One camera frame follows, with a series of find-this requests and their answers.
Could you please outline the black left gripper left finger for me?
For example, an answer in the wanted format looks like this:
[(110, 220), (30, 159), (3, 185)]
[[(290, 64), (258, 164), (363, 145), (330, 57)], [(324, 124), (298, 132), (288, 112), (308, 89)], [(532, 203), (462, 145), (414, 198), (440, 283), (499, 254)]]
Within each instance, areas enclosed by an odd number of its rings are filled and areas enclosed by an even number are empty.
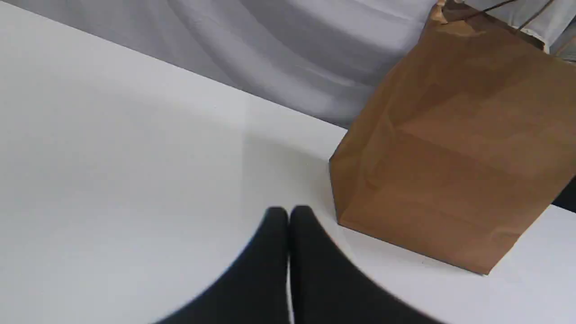
[(163, 324), (288, 324), (288, 214), (270, 207), (249, 244), (210, 287)]

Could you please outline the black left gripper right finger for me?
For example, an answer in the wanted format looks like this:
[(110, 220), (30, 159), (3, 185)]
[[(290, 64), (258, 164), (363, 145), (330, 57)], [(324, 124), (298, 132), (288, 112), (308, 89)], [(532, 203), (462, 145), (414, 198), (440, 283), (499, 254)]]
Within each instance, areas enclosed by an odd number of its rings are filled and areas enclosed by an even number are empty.
[(297, 324), (434, 324), (358, 269), (308, 206), (289, 222), (290, 285)]

